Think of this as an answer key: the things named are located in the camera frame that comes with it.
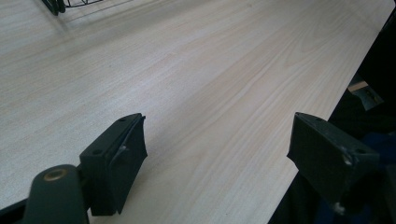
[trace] wooden table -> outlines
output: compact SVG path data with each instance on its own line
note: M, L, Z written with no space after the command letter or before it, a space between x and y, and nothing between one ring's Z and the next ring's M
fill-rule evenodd
M265 223L296 174L293 114L327 119L391 0L0 2L0 207L143 113L123 213L93 223Z

